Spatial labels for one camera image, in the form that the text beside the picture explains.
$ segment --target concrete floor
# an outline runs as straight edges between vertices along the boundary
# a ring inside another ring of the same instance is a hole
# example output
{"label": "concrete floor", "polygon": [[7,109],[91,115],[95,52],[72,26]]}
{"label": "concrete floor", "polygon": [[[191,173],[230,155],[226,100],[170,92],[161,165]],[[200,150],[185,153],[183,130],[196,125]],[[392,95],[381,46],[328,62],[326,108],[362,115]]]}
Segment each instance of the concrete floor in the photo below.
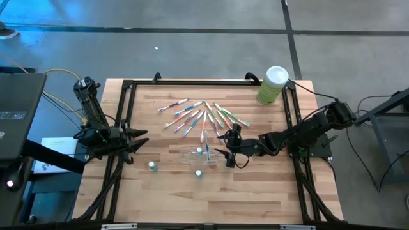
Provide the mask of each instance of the concrete floor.
{"label": "concrete floor", "polygon": [[[288,8],[293,29],[409,31],[409,2],[405,0],[288,0]],[[280,0],[10,0],[0,20],[12,25],[285,29]],[[348,102],[353,110],[365,96],[391,95],[409,86],[407,43],[409,36],[295,36],[302,78],[312,80],[317,92]],[[167,78],[241,79],[246,72],[261,77],[272,65],[283,66],[294,76],[285,34],[21,31],[15,39],[0,41],[0,52],[39,72],[67,68],[102,85],[108,77],[153,77],[155,72]],[[0,60],[0,65],[10,64]],[[74,82],[68,74],[50,73],[45,88],[79,108],[72,93]],[[330,101],[317,100],[320,105]],[[362,108],[370,109],[381,101],[370,99]],[[41,141],[42,137],[67,137],[76,131],[66,117],[42,100],[29,138]],[[345,131],[331,134],[339,135],[332,151],[345,220],[408,228],[408,184],[384,185],[377,193]],[[383,161],[372,130],[351,128],[350,135],[380,181],[388,163]],[[40,204],[50,202],[58,210],[66,210],[55,212],[36,202],[36,214],[44,222],[62,220],[70,209],[66,202],[49,195],[39,199]]]}

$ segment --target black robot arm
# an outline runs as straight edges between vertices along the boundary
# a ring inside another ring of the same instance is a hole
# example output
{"label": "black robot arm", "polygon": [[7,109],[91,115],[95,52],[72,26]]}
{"label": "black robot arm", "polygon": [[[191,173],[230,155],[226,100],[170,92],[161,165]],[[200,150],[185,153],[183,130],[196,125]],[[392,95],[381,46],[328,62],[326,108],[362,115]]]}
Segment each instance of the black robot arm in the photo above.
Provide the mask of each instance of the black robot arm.
{"label": "black robot arm", "polygon": [[[74,84],[73,90],[82,105],[82,113],[87,118],[87,123],[82,130],[74,135],[78,142],[87,149],[87,154],[99,159],[104,155],[123,155],[124,161],[133,163],[130,153],[135,153],[148,138],[132,140],[148,131],[130,128],[127,122],[115,120],[102,112],[96,98],[97,88],[101,85],[90,77],[79,80]],[[107,118],[115,121],[114,126],[109,126]]]}
{"label": "black robot arm", "polygon": [[317,138],[331,129],[342,130],[352,126],[356,120],[355,114],[345,102],[335,101],[321,108],[322,111],[313,114],[308,119],[303,119],[299,124],[281,132],[261,134],[258,139],[242,139],[240,125],[234,124],[225,135],[218,137],[224,139],[230,153],[219,150],[228,160],[228,167],[234,167],[236,153],[248,157],[253,155],[275,156],[285,146],[298,149],[308,149]]}

